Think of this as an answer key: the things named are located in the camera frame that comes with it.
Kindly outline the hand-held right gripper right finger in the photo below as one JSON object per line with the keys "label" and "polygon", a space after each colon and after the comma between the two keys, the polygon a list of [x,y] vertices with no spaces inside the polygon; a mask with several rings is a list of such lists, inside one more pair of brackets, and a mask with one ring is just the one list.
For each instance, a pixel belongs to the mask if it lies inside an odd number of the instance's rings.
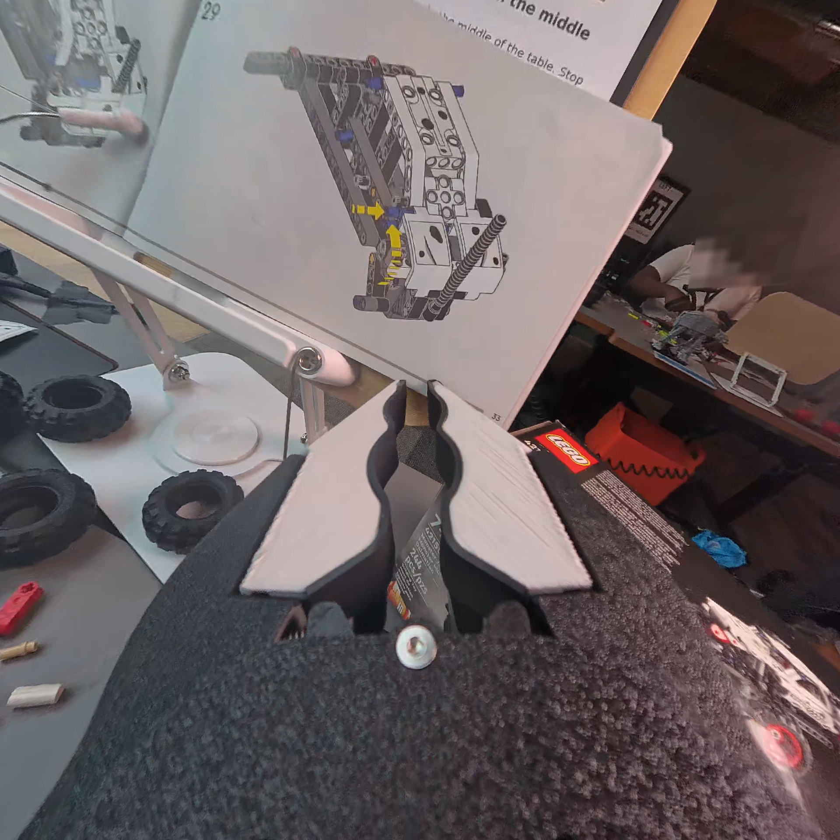
{"label": "hand-held right gripper right finger", "polygon": [[531,449],[440,381],[427,385],[437,436],[441,570],[458,597],[590,590],[592,577],[530,459]]}

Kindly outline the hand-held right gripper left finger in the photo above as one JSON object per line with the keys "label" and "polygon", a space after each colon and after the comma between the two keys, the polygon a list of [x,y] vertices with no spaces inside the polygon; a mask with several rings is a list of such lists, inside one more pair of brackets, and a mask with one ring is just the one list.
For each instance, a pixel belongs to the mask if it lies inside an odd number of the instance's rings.
{"label": "hand-held right gripper left finger", "polygon": [[239,585],[280,599],[375,599],[395,558],[385,489],[406,383],[394,381],[309,446]]}

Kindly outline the grey desk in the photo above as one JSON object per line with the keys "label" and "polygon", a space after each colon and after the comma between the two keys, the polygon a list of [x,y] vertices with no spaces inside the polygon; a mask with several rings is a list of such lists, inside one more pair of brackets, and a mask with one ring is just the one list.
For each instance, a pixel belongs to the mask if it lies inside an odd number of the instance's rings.
{"label": "grey desk", "polygon": [[66,768],[137,622],[161,588],[101,512],[65,552],[2,569],[4,602],[19,585],[45,590],[2,647],[39,651],[1,666],[1,829],[17,838]]}

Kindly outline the orange red plastic crate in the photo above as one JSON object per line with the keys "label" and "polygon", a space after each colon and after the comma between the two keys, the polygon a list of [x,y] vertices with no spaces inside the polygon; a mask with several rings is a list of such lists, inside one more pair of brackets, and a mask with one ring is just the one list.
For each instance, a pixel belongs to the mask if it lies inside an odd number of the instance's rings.
{"label": "orange red plastic crate", "polygon": [[584,436],[601,462],[656,508],[683,487],[707,459],[705,450],[616,404]]}

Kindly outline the black toy set box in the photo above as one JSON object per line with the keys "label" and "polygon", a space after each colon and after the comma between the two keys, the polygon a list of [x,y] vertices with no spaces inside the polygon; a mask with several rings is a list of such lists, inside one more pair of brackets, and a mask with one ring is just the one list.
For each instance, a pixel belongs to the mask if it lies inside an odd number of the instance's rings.
{"label": "black toy set box", "polygon": [[672,574],[717,661],[728,674],[749,734],[770,766],[814,812],[838,806],[838,672],[816,647],[834,631],[804,616],[786,622],[767,603],[663,517],[559,423],[514,432],[549,479],[571,480],[589,511]]}

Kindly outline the black rubber tyre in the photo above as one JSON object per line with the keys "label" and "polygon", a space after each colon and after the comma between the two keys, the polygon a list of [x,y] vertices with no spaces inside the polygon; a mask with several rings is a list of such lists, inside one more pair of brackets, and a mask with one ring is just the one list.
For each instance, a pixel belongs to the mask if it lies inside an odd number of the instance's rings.
{"label": "black rubber tyre", "polygon": [[26,426],[24,393],[13,376],[3,371],[1,378],[1,443],[19,434]]}
{"label": "black rubber tyre", "polygon": [[152,490],[141,512],[143,530],[159,549],[187,554],[244,498],[237,481],[224,473],[182,472]]}
{"label": "black rubber tyre", "polygon": [[55,557],[78,541],[97,516],[95,493],[58,469],[1,478],[1,567],[22,568]]}
{"label": "black rubber tyre", "polygon": [[65,444],[105,438],[127,423],[130,395],[115,381],[70,374],[45,381],[24,399],[24,415],[38,435]]}

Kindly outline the white lamp base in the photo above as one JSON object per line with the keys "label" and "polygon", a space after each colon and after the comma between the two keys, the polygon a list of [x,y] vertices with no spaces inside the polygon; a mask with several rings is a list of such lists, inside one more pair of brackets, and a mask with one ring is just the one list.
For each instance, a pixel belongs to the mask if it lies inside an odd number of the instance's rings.
{"label": "white lamp base", "polygon": [[145,365],[116,371],[132,404],[118,431],[89,443],[46,439],[52,454],[94,490],[98,505],[160,583],[183,558],[150,541],[141,509],[164,480],[199,469],[220,472],[249,494],[279,465],[283,451],[307,451],[305,413],[245,361],[227,353],[186,359],[190,378],[166,390]]}

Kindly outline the long wooden work table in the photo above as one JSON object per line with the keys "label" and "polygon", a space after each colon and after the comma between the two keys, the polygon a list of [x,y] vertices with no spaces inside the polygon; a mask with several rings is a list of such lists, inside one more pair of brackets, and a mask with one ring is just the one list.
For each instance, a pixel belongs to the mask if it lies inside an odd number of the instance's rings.
{"label": "long wooden work table", "polygon": [[681,382],[694,386],[704,395],[750,417],[756,424],[770,429],[797,445],[811,447],[829,458],[838,459],[838,442],[824,436],[814,427],[798,423],[790,416],[773,413],[768,408],[757,406],[740,395],[720,388],[717,382],[714,387],[711,387],[695,374],[660,360],[650,347],[651,330],[639,318],[631,315],[630,311],[630,307],[622,299],[606,296],[599,300],[594,308],[581,307],[574,315],[574,320],[606,336],[609,344],[618,350]]}

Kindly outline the grey brick walker model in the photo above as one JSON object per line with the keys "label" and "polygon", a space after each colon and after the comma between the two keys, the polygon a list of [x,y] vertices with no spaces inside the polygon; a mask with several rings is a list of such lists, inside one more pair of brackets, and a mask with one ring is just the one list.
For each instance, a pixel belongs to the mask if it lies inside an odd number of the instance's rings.
{"label": "grey brick walker model", "polygon": [[652,341],[652,349],[679,364],[687,365],[709,345],[725,346],[728,336],[714,311],[684,311],[666,334]]}

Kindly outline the pile of red white bricks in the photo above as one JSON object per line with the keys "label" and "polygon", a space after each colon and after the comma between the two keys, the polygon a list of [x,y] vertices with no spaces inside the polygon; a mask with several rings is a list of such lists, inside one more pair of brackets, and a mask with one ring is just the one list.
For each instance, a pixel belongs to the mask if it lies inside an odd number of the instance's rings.
{"label": "pile of red white bricks", "polygon": [[38,582],[27,581],[2,603],[2,699],[5,708],[12,713],[51,709],[60,704],[65,694],[65,687],[60,683],[24,684],[14,682],[9,675],[47,650],[46,643],[30,633],[45,596],[45,590]]}

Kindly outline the building instruction booklet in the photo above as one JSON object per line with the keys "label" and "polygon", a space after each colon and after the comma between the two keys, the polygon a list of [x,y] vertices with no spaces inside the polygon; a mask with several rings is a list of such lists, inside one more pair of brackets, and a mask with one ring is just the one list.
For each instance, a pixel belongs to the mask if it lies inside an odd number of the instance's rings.
{"label": "building instruction booklet", "polygon": [[509,426],[672,144],[421,2],[2,2],[2,175]]}

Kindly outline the black framed marker sign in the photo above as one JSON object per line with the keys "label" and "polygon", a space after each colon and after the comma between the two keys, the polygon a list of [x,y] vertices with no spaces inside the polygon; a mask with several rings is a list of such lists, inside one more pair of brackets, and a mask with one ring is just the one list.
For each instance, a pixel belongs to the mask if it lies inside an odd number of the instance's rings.
{"label": "black framed marker sign", "polygon": [[665,174],[659,175],[636,210],[623,238],[638,245],[650,245],[690,193],[690,187],[682,182]]}

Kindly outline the beige chair back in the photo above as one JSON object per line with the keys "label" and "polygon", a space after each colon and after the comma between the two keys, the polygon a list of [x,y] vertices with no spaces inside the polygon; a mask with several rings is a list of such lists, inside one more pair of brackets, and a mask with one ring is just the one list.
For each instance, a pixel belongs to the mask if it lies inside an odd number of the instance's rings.
{"label": "beige chair back", "polygon": [[770,362],[797,385],[822,382],[839,370],[839,316],[790,292],[761,299],[727,337],[731,352]]}

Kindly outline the printed paper sheet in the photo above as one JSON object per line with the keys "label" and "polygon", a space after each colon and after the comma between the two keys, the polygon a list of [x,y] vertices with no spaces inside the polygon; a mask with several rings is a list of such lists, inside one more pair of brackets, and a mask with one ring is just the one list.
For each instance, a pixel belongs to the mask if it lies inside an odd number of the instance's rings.
{"label": "printed paper sheet", "polygon": [[656,1],[423,1],[508,56],[607,100],[663,6]]}

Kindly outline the wooden post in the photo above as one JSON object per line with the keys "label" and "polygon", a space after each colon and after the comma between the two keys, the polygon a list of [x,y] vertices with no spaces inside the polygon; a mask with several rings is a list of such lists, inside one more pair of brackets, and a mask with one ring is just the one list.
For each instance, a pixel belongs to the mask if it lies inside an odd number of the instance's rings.
{"label": "wooden post", "polygon": [[659,111],[716,1],[662,2],[611,101],[651,120]]}

